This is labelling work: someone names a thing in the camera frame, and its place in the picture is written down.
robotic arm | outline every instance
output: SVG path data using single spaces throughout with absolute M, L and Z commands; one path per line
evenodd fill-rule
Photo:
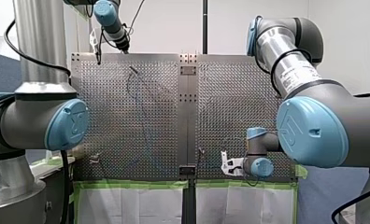
M 124 29 L 119 19 L 119 6 L 121 0 L 64 0 L 72 6 L 93 5 L 94 16 L 101 24 L 105 38 L 113 41 L 117 49 L 128 53 L 130 40 L 127 31 Z
M 370 168 L 370 94 L 353 96 L 340 83 L 322 78 L 315 69 L 322 54 L 320 31 L 307 19 L 257 18 L 251 24 L 248 55 L 264 64 L 284 102 L 277 112 L 277 138 L 256 142 L 267 135 L 250 138 L 248 132 L 248 141 L 256 145 L 248 144 L 242 166 L 247 174 L 270 176 L 253 171 L 253 154 L 263 157 L 278 148 L 303 165 Z M 264 170 L 272 170 L 265 160 Z

white panel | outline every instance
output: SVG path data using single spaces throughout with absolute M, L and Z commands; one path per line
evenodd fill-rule
M 370 91 L 370 1 L 310 0 L 309 15 L 324 38 L 322 76 Z
M 246 53 L 249 23 L 266 18 L 307 18 L 308 0 L 214 0 L 208 6 L 208 53 Z
M 18 38 L 16 36 L 10 36 L 9 37 L 9 40 L 10 42 L 12 42 L 12 44 L 18 49 L 19 46 L 18 46 Z M 5 41 L 5 39 L 3 37 L 0 36 L 0 54 L 1 55 L 4 55 L 4 56 L 7 56 L 9 58 L 12 58 L 12 59 L 17 59 L 19 60 L 20 59 L 20 56 L 15 52 L 13 51 L 10 46 L 7 44 L 7 42 Z
M 64 4 L 64 29 L 66 44 L 66 63 L 71 67 L 71 53 L 78 52 L 78 13 L 69 5 Z
M 0 1 L 0 36 L 4 35 L 5 30 L 14 20 L 14 8 L 12 1 Z M 10 31 L 10 35 L 17 35 L 16 26 Z
M 122 1 L 120 18 L 130 26 L 140 0 Z M 92 27 L 99 27 L 93 20 Z M 181 53 L 201 50 L 202 1 L 145 1 L 134 25 L 130 51 L 136 53 Z M 104 53 L 118 52 L 103 47 Z
M 83 16 L 77 16 L 78 27 L 78 51 L 90 52 L 91 46 L 89 44 L 90 23 Z

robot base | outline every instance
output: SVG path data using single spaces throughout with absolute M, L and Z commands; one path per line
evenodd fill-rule
M 0 223 L 43 224 L 45 205 L 45 183 L 38 181 L 30 193 L 0 204 Z

pegboard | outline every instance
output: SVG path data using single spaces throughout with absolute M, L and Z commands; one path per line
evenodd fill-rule
M 221 151 L 243 157 L 238 139 L 247 128 L 275 130 L 280 101 L 249 57 L 105 54 L 98 65 L 80 53 L 72 60 L 72 83 L 91 119 L 76 180 L 174 180 L 181 164 L 198 161 L 199 178 L 228 178 Z M 294 177 L 284 155 L 269 157 L 271 181 Z
M 75 178 L 178 176 L 178 56 L 73 56 L 73 85 L 90 110 Z
M 221 171 L 221 151 L 228 159 L 245 156 L 246 130 L 264 127 L 276 131 L 281 100 L 262 72 L 247 56 L 201 55 L 198 60 L 198 116 L 196 150 L 198 175 L 204 179 L 228 178 Z M 269 153 L 275 165 L 269 180 L 291 181 L 293 164 L 283 153 Z

blue cover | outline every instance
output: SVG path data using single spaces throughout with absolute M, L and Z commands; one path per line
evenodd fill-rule
M 102 26 L 111 26 L 118 18 L 115 7 L 107 0 L 100 0 L 94 5 L 94 15 Z
M 348 155 L 349 140 L 341 121 L 312 98 L 285 101 L 277 113 L 277 129 L 285 153 L 303 165 L 332 168 Z
M 68 150 L 83 139 L 89 122 L 86 104 L 74 99 L 66 102 L 50 121 L 45 136 L 46 149 Z

